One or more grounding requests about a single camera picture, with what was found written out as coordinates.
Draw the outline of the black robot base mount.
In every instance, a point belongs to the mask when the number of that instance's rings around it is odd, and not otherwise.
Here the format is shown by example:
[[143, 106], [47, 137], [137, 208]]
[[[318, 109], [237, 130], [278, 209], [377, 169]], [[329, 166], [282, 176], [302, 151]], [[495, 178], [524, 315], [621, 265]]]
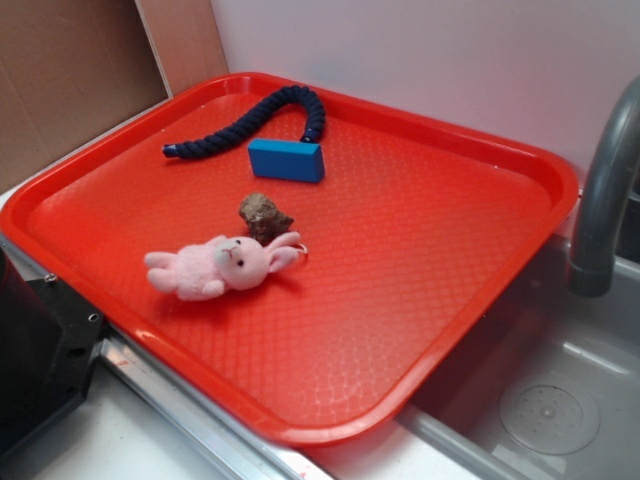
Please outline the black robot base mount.
[[101, 311], [53, 274], [25, 280], [1, 254], [1, 460], [87, 397], [104, 337]]

